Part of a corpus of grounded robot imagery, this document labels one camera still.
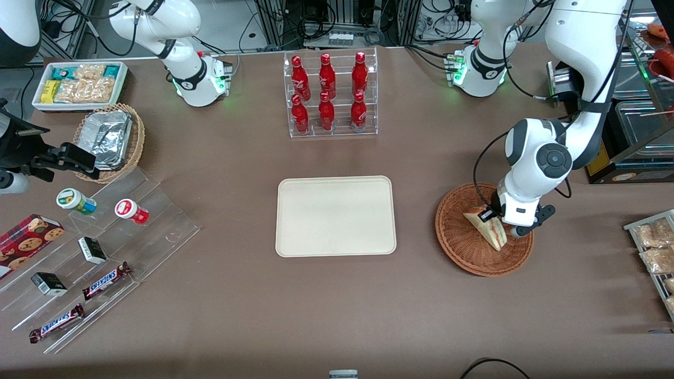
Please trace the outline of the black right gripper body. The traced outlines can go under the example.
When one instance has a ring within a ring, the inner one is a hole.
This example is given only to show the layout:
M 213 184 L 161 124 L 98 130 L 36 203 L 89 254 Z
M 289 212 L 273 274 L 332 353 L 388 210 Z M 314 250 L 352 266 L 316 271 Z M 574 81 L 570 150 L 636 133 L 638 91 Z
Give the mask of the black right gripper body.
M 19 171 L 22 166 L 37 166 L 36 159 L 46 166 L 59 165 L 58 157 L 52 153 L 53 147 L 44 143 L 42 137 L 51 130 L 15 117 L 5 110 L 7 104 L 6 100 L 1 101 L 1 168 Z

